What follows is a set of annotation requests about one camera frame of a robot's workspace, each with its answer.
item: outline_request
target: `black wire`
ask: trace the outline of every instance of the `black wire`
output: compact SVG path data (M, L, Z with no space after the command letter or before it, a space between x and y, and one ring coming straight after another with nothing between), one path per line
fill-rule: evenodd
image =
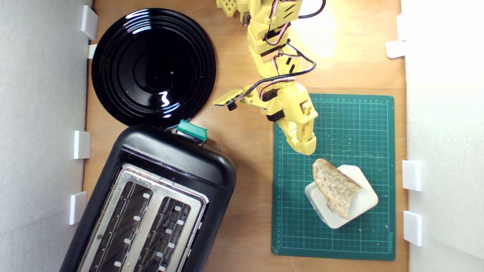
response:
M326 0L323 0L323 3L321 4L321 7L318 9L318 11L316 11L315 13L308 14L308 15L301 15L301 16L299 16L299 19L307 19L307 18L314 17L314 16L320 14L323 11L325 6L326 6Z
M311 68L306 69L304 71L295 72L295 73L289 73L289 74L280 75L280 76L273 76L273 77L268 77L268 78L262 79L262 80L256 82L254 85L252 85L252 87L250 87L243 95L241 95L239 97L246 97L255 88L257 88L257 86L259 86L262 83L266 83L266 82L273 81L273 80L278 80L278 79L283 79L283 78L287 78L287 77L301 76L301 75L304 75L304 74L309 73L310 71L312 71L312 70L314 70L316 68L316 62L314 62L313 60L311 60L308 57L306 57L301 51L299 51L297 48L295 48L292 45L290 45L289 42L290 42L290 40L288 40L287 43L284 46L286 46L286 45L287 46L290 46L292 49L294 49L296 51L296 53L298 55L300 55L301 57L303 57L306 61L308 61L309 63L311 63L313 66L311 66Z

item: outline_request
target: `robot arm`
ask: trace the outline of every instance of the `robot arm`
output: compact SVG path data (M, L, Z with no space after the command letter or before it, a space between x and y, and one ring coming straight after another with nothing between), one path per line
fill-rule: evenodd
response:
M290 22L299 18L301 3L302 0L217 0L217 6L227 16L234 15L235 7L241 13L242 24L248 25L249 51L264 79L230 91L214 104L228 106L229 110L235 110L237 102L258 107L268 120L277 122L295 151L311 155L316 149L313 125L318 113L306 88L294 77L314 70L316 63L287 39ZM312 66L303 69L301 60Z

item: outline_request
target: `grid lines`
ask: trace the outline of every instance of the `grid lines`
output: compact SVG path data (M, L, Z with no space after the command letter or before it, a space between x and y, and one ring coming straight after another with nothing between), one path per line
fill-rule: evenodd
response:
M272 251L276 255L393 260L395 229L394 110L390 96L310 94L319 113L311 156L296 153L274 126ZM361 168L378 205L343 227L325 225L304 194L312 164Z

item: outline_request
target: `bread slice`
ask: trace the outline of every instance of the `bread slice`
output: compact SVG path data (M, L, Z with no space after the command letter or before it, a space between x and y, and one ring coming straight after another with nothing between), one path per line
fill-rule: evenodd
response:
M351 202L361 187L323 159L317 159L313 163L313 178L327 199L328 208L348 219Z

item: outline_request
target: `wooden surface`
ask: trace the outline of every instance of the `wooden surface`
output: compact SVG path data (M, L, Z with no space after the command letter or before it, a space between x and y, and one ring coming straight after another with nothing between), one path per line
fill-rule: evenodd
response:
M306 0L307 11L319 0ZM224 92L252 84L259 77L247 50L246 31L238 17L227 18L214 0L94 0L99 15L98 39L118 18L132 11L164 7L195 19L209 34L217 55L217 81L211 101ZM405 72L403 60L389 60L385 42L396 39L399 1L328 0L316 18L293 24L291 38L317 69L299 77L310 92L382 94L395 97L396 260L361 261L274 256L271 251L272 124L255 108L236 111L206 104L193 123L234 158L238 180L205 271L408 271L408 243L403 240L402 211L407 194L401 186L406 157ZM87 130L92 133L84 190L91 193L112 144L125 126L100 105L88 78Z

